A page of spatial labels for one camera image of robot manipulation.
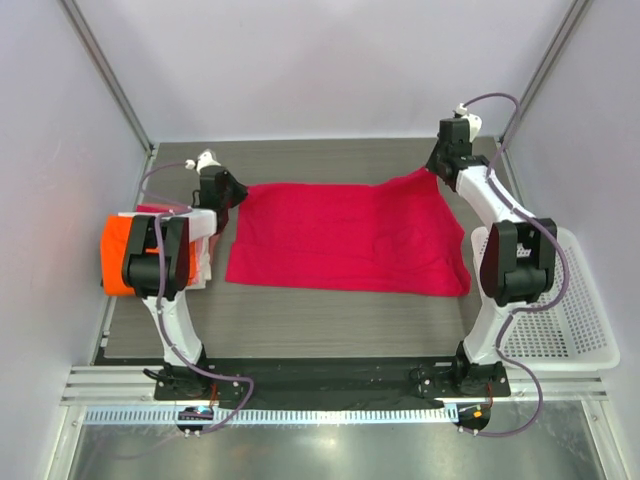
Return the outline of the magenta red t shirt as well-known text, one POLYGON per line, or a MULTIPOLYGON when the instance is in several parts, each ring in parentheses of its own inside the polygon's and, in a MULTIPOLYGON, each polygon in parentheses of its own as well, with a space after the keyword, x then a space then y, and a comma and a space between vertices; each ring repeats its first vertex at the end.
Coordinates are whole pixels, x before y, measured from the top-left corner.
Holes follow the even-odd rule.
POLYGON ((226 279, 462 297, 465 233, 424 168, 378 185, 267 183, 238 210, 226 279))

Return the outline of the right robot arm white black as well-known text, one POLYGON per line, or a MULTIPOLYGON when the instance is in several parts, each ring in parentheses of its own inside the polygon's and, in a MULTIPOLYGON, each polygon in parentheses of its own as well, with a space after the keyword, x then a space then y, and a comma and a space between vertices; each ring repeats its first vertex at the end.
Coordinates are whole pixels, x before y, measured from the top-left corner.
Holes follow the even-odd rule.
POLYGON ((481 289, 481 308, 471 333, 459 344, 446 387, 459 396, 484 396, 506 381, 500 346, 513 317, 537 302, 555 279, 557 227, 522 210, 490 168, 472 152, 480 131, 479 116, 459 109, 440 121, 438 140, 426 164, 464 199, 483 226, 473 234, 486 239, 473 247, 481 289))

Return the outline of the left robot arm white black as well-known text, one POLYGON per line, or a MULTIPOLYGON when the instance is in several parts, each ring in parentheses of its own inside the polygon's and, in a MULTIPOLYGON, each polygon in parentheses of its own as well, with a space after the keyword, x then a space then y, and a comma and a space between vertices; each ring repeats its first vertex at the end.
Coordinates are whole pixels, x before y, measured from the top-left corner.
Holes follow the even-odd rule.
POLYGON ((198 175, 190 207, 114 217, 121 248, 115 278, 148 309, 163 346, 160 370, 143 371, 156 382, 158 400, 205 399, 215 386, 186 293, 211 280, 215 244, 248 188, 224 166, 206 166, 198 175))

